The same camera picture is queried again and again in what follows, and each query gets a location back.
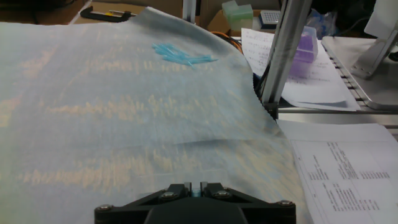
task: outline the metal rod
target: metal rod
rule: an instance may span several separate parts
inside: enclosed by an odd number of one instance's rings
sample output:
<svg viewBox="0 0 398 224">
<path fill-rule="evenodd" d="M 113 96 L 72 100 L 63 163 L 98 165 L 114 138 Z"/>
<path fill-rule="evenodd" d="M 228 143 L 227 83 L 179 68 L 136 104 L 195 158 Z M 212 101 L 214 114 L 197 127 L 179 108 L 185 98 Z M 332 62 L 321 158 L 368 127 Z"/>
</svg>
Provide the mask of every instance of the metal rod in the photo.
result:
<svg viewBox="0 0 398 224">
<path fill-rule="evenodd" d="M 261 83 L 263 104 L 278 103 L 280 100 L 311 3 L 312 0 L 285 0 L 282 5 L 268 66 Z"/>
</svg>

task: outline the paper document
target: paper document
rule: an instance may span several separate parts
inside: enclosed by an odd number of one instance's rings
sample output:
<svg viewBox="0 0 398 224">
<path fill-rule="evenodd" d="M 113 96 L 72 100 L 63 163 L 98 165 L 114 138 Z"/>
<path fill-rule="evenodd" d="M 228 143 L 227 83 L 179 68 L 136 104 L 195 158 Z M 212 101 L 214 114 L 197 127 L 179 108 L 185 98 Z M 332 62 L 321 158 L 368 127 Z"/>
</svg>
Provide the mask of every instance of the paper document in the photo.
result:
<svg viewBox="0 0 398 224">
<path fill-rule="evenodd" d="M 314 224 L 398 223 L 398 142 L 378 124 L 278 121 Z"/>
<path fill-rule="evenodd" d="M 264 73 L 274 34 L 242 29 L 243 54 L 259 76 Z M 356 111 L 355 98 L 337 74 L 328 54 L 318 41 L 313 63 L 294 60 L 282 97 L 291 105 L 324 110 Z"/>
</svg>

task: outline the cloth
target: cloth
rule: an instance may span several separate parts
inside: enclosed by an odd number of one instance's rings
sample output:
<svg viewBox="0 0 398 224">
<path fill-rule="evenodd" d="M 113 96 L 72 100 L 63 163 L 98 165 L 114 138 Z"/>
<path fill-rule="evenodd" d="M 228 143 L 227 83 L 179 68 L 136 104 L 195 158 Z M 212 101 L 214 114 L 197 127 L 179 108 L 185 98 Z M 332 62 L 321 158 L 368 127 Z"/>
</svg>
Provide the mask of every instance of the cloth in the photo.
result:
<svg viewBox="0 0 398 224">
<path fill-rule="evenodd" d="M 0 223 L 93 223 L 169 184 L 221 182 L 297 204 L 292 148 L 236 49 L 147 8 L 122 24 L 0 24 Z M 219 60 L 196 70 L 152 43 Z"/>
</svg>

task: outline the green plastic container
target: green plastic container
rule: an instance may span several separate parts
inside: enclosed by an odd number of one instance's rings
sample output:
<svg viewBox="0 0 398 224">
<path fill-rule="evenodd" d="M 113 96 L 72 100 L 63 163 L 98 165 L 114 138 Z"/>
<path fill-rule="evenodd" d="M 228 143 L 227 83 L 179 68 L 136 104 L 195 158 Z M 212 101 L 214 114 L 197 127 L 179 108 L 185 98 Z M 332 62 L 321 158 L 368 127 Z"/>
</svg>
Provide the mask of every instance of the green plastic container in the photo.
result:
<svg viewBox="0 0 398 224">
<path fill-rule="evenodd" d="M 231 13 L 228 22 L 232 30 L 251 29 L 253 26 L 253 9 L 251 5 L 238 6 L 238 9 Z"/>
<path fill-rule="evenodd" d="M 232 12 L 239 9 L 238 4 L 236 4 L 236 1 L 229 1 L 229 2 L 223 3 L 222 7 L 223 7 L 223 14 L 224 14 L 226 20 L 228 21 L 228 24 L 231 24 Z"/>
</svg>

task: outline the white device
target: white device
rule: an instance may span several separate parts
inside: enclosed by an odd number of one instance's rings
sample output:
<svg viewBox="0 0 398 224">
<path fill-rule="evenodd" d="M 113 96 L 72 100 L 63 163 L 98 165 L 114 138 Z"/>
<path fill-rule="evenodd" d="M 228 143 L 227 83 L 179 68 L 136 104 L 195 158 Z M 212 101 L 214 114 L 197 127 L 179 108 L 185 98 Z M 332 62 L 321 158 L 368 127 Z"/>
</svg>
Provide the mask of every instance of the white device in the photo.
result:
<svg viewBox="0 0 398 224">
<path fill-rule="evenodd" d="M 377 0 L 365 32 L 376 36 L 377 41 L 365 52 L 350 72 L 357 77 L 372 77 L 379 64 L 390 54 L 398 42 L 398 0 Z"/>
</svg>

